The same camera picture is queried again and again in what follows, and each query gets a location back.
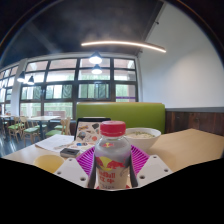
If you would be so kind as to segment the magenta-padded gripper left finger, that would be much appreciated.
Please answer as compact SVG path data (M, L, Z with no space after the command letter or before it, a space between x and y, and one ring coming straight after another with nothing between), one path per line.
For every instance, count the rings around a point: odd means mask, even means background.
M93 189L96 182L94 148L86 150L77 158L68 158L54 174L81 187Z

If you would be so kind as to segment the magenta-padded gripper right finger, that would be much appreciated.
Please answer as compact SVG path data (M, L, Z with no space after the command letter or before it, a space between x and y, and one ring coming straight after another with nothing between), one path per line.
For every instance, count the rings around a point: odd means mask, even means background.
M140 188L172 174L171 169L158 155L148 155L131 146L130 181L133 188Z

